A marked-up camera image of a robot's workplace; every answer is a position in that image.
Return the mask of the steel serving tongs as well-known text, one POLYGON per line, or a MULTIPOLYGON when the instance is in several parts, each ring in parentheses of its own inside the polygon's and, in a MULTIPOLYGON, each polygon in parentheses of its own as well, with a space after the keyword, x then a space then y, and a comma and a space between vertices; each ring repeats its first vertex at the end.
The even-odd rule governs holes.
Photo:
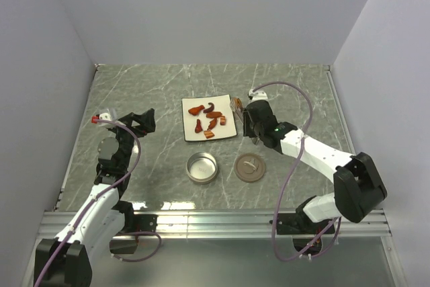
POLYGON ((231 97, 230 108, 233 114, 241 121, 242 125, 245 126, 247 122, 247 111, 243 107, 242 101, 238 97, 231 97))

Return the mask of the orange glazed food piece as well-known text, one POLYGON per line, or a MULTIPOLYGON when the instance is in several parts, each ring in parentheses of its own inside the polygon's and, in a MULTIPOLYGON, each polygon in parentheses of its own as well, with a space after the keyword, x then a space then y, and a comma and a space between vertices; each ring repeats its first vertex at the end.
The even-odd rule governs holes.
POLYGON ((212 112, 207 113, 206 117, 213 119, 213 118, 219 118, 219 117, 221 117, 221 115, 222 115, 222 112, 212 111, 212 112))

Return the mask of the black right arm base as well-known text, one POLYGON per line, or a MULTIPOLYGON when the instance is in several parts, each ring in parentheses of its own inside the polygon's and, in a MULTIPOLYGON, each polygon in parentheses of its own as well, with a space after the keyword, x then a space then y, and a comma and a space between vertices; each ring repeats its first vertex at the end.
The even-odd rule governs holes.
POLYGON ((309 260, 314 257, 320 257, 325 254, 337 242, 337 237, 340 231, 341 218, 333 220, 323 220, 322 222, 303 221, 304 217, 296 213, 280 213, 273 225, 273 220, 269 221, 271 229, 274 232, 271 240, 275 246, 276 235, 298 235, 298 238, 293 239, 293 246, 297 252, 294 258, 307 257, 309 260), (326 227, 328 229, 325 234, 334 234, 331 242, 324 247, 322 235, 314 242, 310 243, 314 236, 318 235, 326 227))

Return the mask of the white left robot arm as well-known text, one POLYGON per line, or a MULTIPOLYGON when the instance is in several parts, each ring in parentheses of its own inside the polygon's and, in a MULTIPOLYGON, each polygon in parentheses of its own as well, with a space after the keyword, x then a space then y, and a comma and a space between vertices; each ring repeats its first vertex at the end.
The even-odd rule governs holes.
POLYGON ((121 198, 136 168, 130 160, 141 154, 140 138, 156 129, 155 111, 117 118, 106 109, 92 123, 112 132, 98 147, 96 176, 83 205, 64 229, 39 242, 34 258, 34 286, 90 286, 93 266, 119 233, 136 225, 132 203, 121 198))

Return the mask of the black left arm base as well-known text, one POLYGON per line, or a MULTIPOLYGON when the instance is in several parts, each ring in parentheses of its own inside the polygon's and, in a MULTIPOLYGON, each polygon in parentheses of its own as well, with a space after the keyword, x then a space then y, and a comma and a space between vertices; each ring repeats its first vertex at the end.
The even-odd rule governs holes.
POLYGON ((125 201, 119 201, 113 209, 119 211, 125 218, 124 227, 116 236, 130 236, 132 240, 111 240, 111 257, 126 263, 138 263, 153 257, 162 245, 162 238, 157 232, 159 216, 153 213, 135 213, 132 203, 125 201), (156 237, 158 244, 155 250, 145 257, 138 259, 122 257, 123 254, 133 254, 137 250, 140 237, 156 237))

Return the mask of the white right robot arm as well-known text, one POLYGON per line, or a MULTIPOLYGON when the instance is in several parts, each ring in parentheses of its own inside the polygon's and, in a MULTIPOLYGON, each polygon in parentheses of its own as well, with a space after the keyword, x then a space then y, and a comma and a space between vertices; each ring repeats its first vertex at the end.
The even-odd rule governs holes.
POLYGON ((388 195, 373 159, 366 153, 352 155, 330 147, 289 122, 278 122, 268 101, 251 101, 243 111, 244 135, 258 138, 267 148, 295 157, 324 175, 334 191, 312 196, 296 208, 283 224, 302 234, 316 232, 326 220, 343 217, 361 222, 388 195))

